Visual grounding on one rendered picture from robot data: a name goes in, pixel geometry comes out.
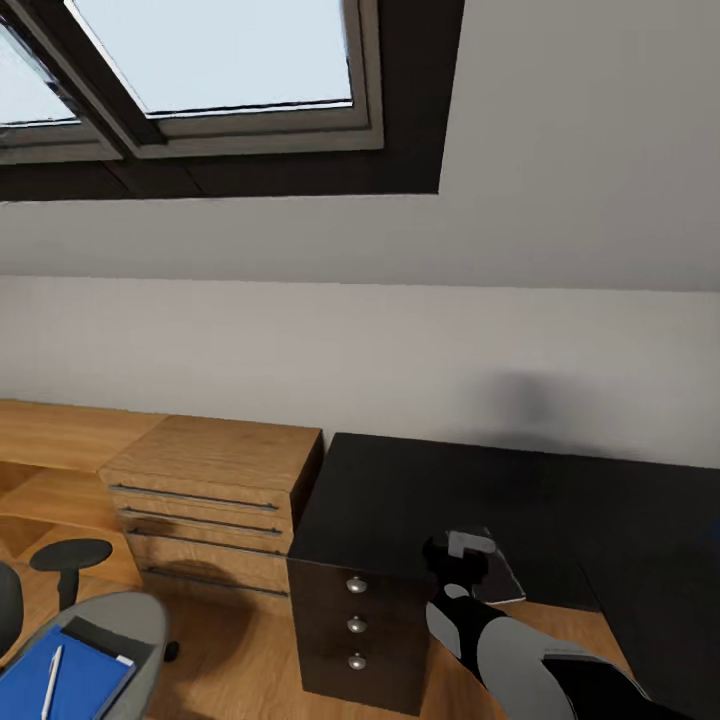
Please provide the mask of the swivel chair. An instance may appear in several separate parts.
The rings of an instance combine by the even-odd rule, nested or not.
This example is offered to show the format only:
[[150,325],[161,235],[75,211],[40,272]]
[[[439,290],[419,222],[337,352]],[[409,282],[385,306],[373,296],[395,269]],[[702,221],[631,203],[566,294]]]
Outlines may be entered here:
[[[59,571],[59,614],[47,621],[0,667],[2,677],[55,625],[127,657],[137,670],[101,720],[142,720],[153,696],[163,661],[174,661],[179,642],[167,643],[167,606],[154,592],[117,591],[77,603],[79,573],[113,554],[102,539],[67,539],[43,547],[31,557],[35,571]],[[20,577],[0,558],[0,660],[17,642],[23,628]]]

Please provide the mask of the folder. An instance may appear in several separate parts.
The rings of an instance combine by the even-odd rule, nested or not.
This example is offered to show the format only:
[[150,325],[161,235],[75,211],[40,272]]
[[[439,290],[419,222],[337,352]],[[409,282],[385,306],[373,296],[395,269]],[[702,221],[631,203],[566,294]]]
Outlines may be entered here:
[[0,677],[0,720],[42,720],[58,648],[48,720],[101,720],[137,670],[127,657],[55,625]]

